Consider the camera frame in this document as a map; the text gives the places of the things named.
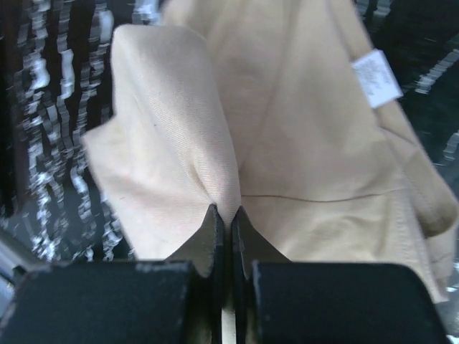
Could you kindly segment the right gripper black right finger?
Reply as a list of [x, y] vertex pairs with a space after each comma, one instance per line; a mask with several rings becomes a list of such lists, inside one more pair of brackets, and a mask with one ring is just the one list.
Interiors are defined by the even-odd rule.
[[238, 343], [446, 343], [420, 278], [399, 264], [291, 262], [232, 222]]

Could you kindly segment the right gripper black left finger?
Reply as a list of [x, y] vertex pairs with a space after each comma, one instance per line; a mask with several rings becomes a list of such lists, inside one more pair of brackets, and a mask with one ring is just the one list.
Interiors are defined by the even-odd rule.
[[3, 343], [220, 343], [223, 231], [215, 205], [163, 261], [16, 267]]

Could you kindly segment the beige t shirt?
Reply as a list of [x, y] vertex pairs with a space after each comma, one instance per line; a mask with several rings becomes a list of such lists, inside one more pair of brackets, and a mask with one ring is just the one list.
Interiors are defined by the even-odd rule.
[[458, 201], [382, 76], [350, 1], [169, 1], [111, 44], [113, 117], [83, 138], [139, 259], [165, 259], [211, 204], [245, 208], [294, 261], [394, 262], [448, 298]]

